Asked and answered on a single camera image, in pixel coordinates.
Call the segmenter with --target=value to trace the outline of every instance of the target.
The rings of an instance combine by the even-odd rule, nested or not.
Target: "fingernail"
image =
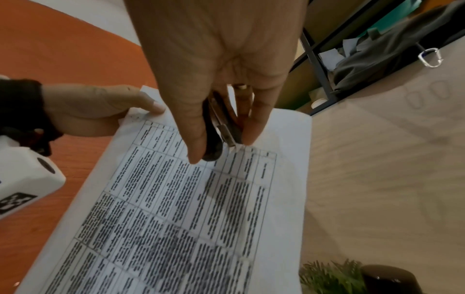
[[[158,103],[158,102],[154,102],[154,110],[157,111],[157,112],[165,112],[166,110],[166,106]]]

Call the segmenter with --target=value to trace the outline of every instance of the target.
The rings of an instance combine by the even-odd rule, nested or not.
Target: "stapler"
[[[223,142],[231,150],[237,150],[240,147],[242,129],[231,116],[223,97],[218,92],[211,91],[204,100],[202,114],[207,133],[207,149],[203,160],[215,161],[220,158],[223,152]]]

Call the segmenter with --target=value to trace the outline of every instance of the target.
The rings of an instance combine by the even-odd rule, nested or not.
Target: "sleeve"
[[[0,136],[9,136],[41,155],[51,155],[50,141],[63,134],[43,107],[42,84],[38,81],[0,80]],[[36,129],[42,129],[43,134],[37,136]]]

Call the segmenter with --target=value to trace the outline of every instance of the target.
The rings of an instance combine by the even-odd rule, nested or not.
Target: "paper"
[[[132,109],[16,293],[299,293],[310,130],[274,110],[253,147],[190,165],[169,112]]]

